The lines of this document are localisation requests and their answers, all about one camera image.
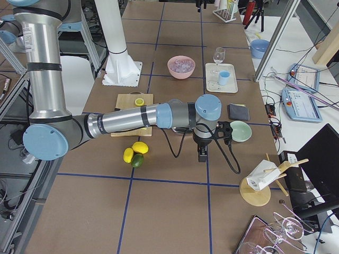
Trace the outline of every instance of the yellow lemon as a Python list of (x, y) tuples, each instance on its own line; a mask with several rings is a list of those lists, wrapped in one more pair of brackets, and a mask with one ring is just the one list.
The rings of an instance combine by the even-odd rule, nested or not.
[(145, 143), (143, 143), (141, 141), (138, 141), (138, 142), (135, 142), (132, 145), (132, 149), (133, 149), (134, 152), (144, 154), (144, 153), (148, 152), (148, 145), (146, 145)]
[(123, 161), (126, 163), (131, 163), (132, 158), (134, 156), (134, 151), (132, 148), (126, 148), (123, 152)]
[(143, 98), (136, 98), (136, 100), (134, 101), (135, 105), (138, 107), (144, 106), (145, 101)]

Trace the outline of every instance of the white pillar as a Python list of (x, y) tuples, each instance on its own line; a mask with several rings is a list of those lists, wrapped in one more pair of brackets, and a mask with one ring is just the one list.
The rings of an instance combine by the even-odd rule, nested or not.
[(95, 0), (109, 57), (104, 85), (138, 86), (142, 62), (128, 55), (118, 0)]

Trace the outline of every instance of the pink bowl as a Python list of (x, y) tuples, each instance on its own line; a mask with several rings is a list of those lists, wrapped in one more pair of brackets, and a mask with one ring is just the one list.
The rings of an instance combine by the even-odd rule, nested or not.
[[(170, 65), (172, 65), (176, 60), (191, 60), (193, 62), (193, 69), (190, 70), (189, 72), (184, 72), (184, 73), (179, 73), (179, 72), (175, 72), (173, 70), (171, 70)], [(169, 73), (171, 73), (171, 75), (177, 79), (184, 79), (184, 78), (188, 78), (192, 75), (192, 73), (194, 72), (195, 69), (195, 62), (192, 58), (186, 57), (186, 56), (176, 56), (176, 57), (172, 57), (168, 62), (167, 62), (167, 67), (169, 70)]]

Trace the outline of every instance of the black stand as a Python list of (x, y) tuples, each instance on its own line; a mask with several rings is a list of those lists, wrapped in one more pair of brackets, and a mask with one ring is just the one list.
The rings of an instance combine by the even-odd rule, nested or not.
[(250, 25), (250, 23), (255, 19), (255, 24), (258, 22), (259, 17), (261, 16), (261, 31), (264, 31), (264, 0), (259, 0), (257, 2), (257, 10), (256, 12), (253, 14), (252, 18), (250, 19), (250, 21), (248, 22), (248, 24), (245, 26), (245, 29), (248, 28), (248, 26)]

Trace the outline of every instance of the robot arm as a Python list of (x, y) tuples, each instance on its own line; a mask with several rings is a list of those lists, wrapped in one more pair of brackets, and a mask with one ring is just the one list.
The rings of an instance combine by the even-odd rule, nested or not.
[(215, 132), (220, 114), (220, 100), (207, 94), (195, 103), (170, 101), (106, 114), (74, 116), (65, 122), (36, 123), (27, 128), (23, 141), (27, 151), (35, 157), (54, 160), (103, 134), (157, 125), (166, 129), (194, 129), (193, 139), (198, 147), (205, 147), (212, 141), (210, 131)]
[(198, 151), (206, 152), (221, 114), (221, 102), (213, 95), (202, 95), (195, 103), (172, 101), (108, 114), (72, 116), (65, 104), (57, 30), (62, 22), (81, 20), (80, 0), (8, 2), (14, 5), (15, 18), (22, 26), (33, 92), (34, 112), (23, 136), (29, 153), (54, 160), (102, 134), (155, 124), (160, 128), (194, 129)]

